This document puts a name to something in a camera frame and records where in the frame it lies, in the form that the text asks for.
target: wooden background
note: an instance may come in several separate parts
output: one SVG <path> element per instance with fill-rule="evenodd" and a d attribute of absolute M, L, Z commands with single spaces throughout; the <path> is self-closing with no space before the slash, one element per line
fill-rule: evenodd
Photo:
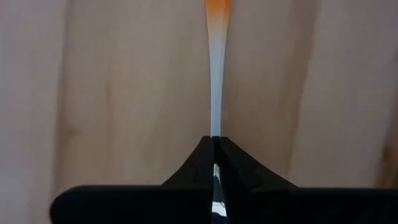
<path fill-rule="evenodd" d="M 0 221 L 180 167 L 210 128 L 204 3 L 0 0 Z M 299 186 L 390 186 L 397 24 L 396 0 L 233 0 L 223 135 Z"/>

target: wooden board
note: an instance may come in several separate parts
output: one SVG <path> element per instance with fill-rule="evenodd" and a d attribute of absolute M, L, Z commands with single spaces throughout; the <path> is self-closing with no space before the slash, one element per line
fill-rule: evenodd
<path fill-rule="evenodd" d="M 392 110 L 376 187 L 398 188 L 398 98 Z"/>
<path fill-rule="evenodd" d="M 397 96 L 397 2 L 233 1 L 230 16 L 223 135 L 297 185 L 372 187 Z"/>
<path fill-rule="evenodd" d="M 1 223 L 49 223 L 65 5 L 0 1 Z"/>
<path fill-rule="evenodd" d="M 204 1 L 72 1 L 57 188 L 161 184 L 210 130 Z"/>

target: light wooden surface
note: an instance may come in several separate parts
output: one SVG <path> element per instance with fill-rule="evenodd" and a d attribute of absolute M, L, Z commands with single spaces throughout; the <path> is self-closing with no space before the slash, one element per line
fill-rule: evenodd
<path fill-rule="evenodd" d="M 65 1 L 0 1 L 0 223 L 48 223 Z"/>
<path fill-rule="evenodd" d="M 297 185 L 373 186 L 398 2 L 232 3 L 223 135 Z M 0 0 L 0 222 L 45 223 L 73 185 L 162 183 L 209 134 L 208 61 L 204 0 Z"/>
<path fill-rule="evenodd" d="M 161 184 L 210 130 L 204 1 L 72 1 L 57 188 Z"/>
<path fill-rule="evenodd" d="M 392 111 L 377 187 L 398 188 L 398 99 Z"/>

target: wood grain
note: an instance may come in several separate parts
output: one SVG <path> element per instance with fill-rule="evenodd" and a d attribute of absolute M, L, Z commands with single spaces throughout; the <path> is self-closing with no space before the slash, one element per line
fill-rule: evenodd
<path fill-rule="evenodd" d="M 396 98 L 376 183 L 376 187 L 380 188 L 398 188 L 398 97 Z"/>
<path fill-rule="evenodd" d="M 289 179 L 373 187 L 397 91 L 398 2 L 322 1 L 318 10 Z"/>
<path fill-rule="evenodd" d="M 233 1 L 223 134 L 286 177 L 311 57 L 316 1 Z"/>
<path fill-rule="evenodd" d="M 65 5 L 0 1 L 1 223 L 49 223 Z"/>
<path fill-rule="evenodd" d="M 204 1 L 73 1 L 57 188 L 161 184 L 210 130 Z"/>

